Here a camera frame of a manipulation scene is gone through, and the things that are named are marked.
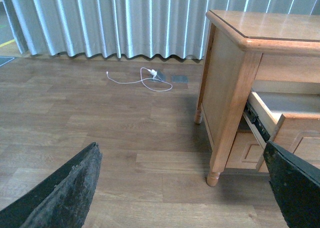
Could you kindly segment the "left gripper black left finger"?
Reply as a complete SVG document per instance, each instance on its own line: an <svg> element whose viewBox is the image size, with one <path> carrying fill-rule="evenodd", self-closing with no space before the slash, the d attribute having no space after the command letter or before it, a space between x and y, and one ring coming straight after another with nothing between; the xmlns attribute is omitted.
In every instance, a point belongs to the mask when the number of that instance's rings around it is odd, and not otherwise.
<svg viewBox="0 0 320 228"><path fill-rule="evenodd" d="M102 153L89 144L0 212L2 228L81 228L98 184Z"/></svg>

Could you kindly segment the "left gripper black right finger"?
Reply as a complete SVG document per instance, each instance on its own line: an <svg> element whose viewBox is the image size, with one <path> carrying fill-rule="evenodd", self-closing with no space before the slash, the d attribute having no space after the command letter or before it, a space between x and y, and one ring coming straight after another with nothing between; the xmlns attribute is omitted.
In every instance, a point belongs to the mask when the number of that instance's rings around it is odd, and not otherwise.
<svg viewBox="0 0 320 228"><path fill-rule="evenodd" d="M270 186L290 228L320 226L320 169L268 141L263 157Z"/></svg>

